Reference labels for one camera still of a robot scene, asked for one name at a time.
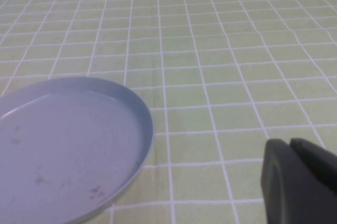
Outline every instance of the plate rim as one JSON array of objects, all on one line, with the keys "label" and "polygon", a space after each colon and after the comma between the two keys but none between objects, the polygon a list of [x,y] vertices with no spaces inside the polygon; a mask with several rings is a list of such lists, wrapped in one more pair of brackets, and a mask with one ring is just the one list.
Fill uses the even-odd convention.
[{"label": "plate rim", "polygon": [[142,103],[142,105],[144,106],[144,108],[146,109],[146,111],[150,115],[151,124],[152,124],[152,132],[151,132],[152,136],[151,136],[151,139],[150,139],[149,148],[146,151],[146,154],[144,155],[143,161],[139,164],[139,167],[132,174],[132,176],[130,176],[127,179],[127,181],[114,194],[112,194],[107,199],[98,202],[97,206],[95,208],[93,208],[93,210],[88,211],[88,212],[84,213],[83,215],[77,216],[77,217],[75,217],[71,220],[68,220],[66,222],[62,222],[60,224],[79,224],[83,221],[89,220],[89,219],[97,216],[98,214],[103,212],[106,208],[111,206],[113,204],[113,202],[115,202],[129,188],[129,186],[134,182],[136,177],[139,175],[140,171],[143,169],[146,161],[149,158],[151,150],[153,148],[154,141],[155,141],[155,132],[156,132],[152,112],[151,112],[150,108],[147,106],[147,104],[145,103],[145,101],[137,93],[135,93],[133,90],[126,87],[125,85],[122,85],[120,83],[110,81],[110,80],[107,80],[107,79],[102,79],[102,78],[99,78],[99,77],[91,77],[91,76],[73,76],[73,77],[70,76],[69,77],[68,76],[68,77],[60,77],[60,78],[57,78],[57,79],[50,79],[50,80],[32,83],[32,84],[29,84],[27,86],[21,87],[21,88],[15,90],[15,91],[13,91],[9,94],[5,94],[5,95],[1,96],[0,97],[0,104],[3,102],[3,100],[10,99],[12,95],[18,95],[18,94],[20,94],[20,92],[29,91],[29,89],[31,89],[33,87],[39,87],[39,85],[41,85],[41,87],[43,87],[44,85],[48,85],[49,83],[52,84],[53,82],[67,82],[67,81],[70,81],[70,80],[71,81],[76,81],[76,80],[78,80],[78,81],[88,81],[88,82],[90,82],[90,81],[100,81],[100,82],[104,82],[106,84],[113,84],[113,85],[118,86],[119,88],[122,88],[122,89],[126,90],[127,92],[131,93],[132,95],[134,95],[136,98],[139,99],[139,101]]}]

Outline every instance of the gray plate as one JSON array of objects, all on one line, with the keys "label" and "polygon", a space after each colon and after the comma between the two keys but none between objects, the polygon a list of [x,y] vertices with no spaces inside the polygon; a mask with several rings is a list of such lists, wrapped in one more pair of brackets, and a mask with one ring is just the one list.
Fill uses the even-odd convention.
[{"label": "gray plate", "polygon": [[0,223],[79,223],[132,182],[153,143],[145,103],[110,81],[71,77],[0,98]]}]

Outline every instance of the green checkered tablecloth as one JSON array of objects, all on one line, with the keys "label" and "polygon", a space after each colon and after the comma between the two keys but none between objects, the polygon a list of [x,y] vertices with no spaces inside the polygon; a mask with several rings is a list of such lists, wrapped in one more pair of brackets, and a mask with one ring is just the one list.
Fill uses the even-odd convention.
[{"label": "green checkered tablecloth", "polygon": [[87,224],[263,224],[268,138],[337,153],[337,0],[0,0],[0,91],[95,76],[156,123],[130,189]]}]

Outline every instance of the black object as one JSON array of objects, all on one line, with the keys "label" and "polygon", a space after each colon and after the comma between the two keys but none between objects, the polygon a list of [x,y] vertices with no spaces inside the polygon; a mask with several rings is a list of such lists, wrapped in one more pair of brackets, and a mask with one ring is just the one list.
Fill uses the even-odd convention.
[{"label": "black object", "polygon": [[268,140],[261,186],[268,224],[337,223],[337,156],[307,140]]}]

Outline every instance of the stain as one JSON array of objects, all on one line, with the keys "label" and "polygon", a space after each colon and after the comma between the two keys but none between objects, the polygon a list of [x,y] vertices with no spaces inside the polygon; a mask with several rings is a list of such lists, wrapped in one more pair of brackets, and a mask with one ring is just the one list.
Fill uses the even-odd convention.
[{"label": "stain", "polygon": [[101,186],[97,186],[96,188],[90,190],[91,193],[98,193],[98,191],[100,190]]},{"label": "stain", "polygon": [[19,138],[12,138],[11,143],[14,145],[19,145],[21,143],[21,140]]},{"label": "stain", "polygon": [[40,184],[40,183],[43,183],[44,182],[44,178],[41,177],[41,176],[38,176],[36,179],[35,179],[35,183],[37,184]]}]

